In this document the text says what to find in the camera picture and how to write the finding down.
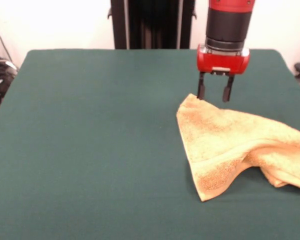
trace green table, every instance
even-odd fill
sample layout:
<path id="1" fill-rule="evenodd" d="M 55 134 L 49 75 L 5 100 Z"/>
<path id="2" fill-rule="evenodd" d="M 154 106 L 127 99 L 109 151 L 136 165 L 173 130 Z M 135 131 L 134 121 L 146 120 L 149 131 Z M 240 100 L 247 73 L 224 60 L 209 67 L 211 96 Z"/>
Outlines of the green table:
<path id="1" fill-rule="evenodd" d="M 198 84 L 193 50 L 31 51 L 0 108 L 0 240 L 300 240 L 300 189 L 259 169 L 200 202 L 176 112 Z M 300 87 L 252 50 L 222 102 L 300 130 Z"/>

